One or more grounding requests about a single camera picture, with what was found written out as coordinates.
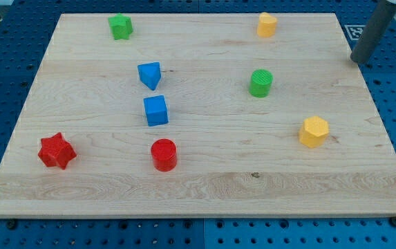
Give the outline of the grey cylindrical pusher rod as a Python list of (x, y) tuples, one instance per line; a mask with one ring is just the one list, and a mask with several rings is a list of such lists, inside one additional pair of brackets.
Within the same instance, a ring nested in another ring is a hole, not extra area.
[(396, 14), (396, 0), (379, 0), (370, 16), (350, 59), (357, 64), (365, 64), (374, 53), (388, 25)]

